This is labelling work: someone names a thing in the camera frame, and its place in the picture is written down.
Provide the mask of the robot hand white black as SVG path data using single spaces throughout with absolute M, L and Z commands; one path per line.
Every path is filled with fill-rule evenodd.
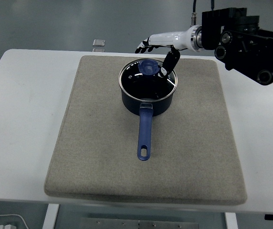
M 159 47 L 170 48 L 157 73 L 157 77 L 166 78 L 177 65 L 181 50 L 189 49 L 196 51 L 198 28 L 199 26 L 194 25 L 187 31 L 152 34 L 138 45 L 135 53 L 151 52 L 154 48 Z

